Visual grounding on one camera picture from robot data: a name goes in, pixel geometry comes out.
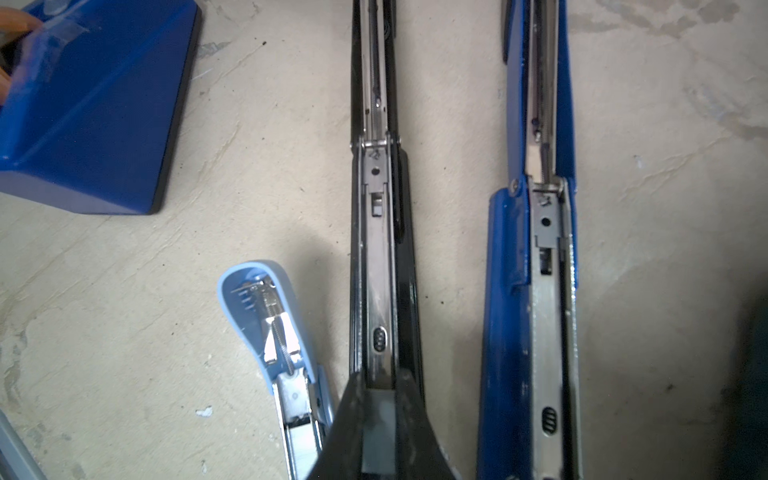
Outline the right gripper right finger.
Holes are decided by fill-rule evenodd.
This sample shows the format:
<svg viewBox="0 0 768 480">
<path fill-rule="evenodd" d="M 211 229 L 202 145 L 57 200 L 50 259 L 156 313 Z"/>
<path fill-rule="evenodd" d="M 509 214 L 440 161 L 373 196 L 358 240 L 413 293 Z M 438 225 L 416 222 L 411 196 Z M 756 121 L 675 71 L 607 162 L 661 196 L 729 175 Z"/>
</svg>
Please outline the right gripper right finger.
<svg viewBox="0 0 768 480">
<path fill-rule="evenodd" d="M 395 384 L 396 479 L 454 480 L 412 373 L 399 369 Z"/>
</svg>

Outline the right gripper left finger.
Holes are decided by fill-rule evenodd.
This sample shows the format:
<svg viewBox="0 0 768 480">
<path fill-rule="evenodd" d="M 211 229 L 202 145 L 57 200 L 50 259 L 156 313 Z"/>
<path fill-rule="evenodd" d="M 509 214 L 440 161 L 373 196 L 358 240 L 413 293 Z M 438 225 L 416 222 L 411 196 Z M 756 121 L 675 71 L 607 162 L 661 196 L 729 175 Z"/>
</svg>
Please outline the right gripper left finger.
<svg viewBox="0 0 768 480">
<path fill-rule="evenodd" d="M 309 479 L 361 479 L 365 400 L 364 375 L 361 372 L 353 373 Z"/>
</svg>

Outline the blue and black stapler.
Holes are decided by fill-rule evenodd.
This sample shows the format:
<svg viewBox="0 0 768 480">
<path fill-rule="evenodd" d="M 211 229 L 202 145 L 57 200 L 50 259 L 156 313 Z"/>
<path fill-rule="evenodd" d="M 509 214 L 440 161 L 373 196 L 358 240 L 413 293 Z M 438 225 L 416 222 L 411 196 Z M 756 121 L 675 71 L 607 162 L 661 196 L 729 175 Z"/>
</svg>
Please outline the blue and black stapler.
<svg viewBox="0 0 768 480">
<path fill-rule="evenodd" d="M 490 200 L 476 475 L 580 479 L 577 192 L 567 5 L 509 1 L 508 182 Z"/>
</svg>

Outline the grey staple strip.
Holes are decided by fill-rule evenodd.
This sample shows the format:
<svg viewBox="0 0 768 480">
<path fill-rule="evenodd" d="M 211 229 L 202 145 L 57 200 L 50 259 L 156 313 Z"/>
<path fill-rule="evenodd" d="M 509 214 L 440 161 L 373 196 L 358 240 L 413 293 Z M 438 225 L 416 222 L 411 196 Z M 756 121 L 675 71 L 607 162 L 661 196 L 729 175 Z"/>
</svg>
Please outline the grey staple strip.
<svg viewBox="0 0 768 480">
<path fill-rule="evenodd" d="M 396 405 L 392 390 L 365 391 L 362 472 L 392 479 L 396 474 Z"/>
</svg>

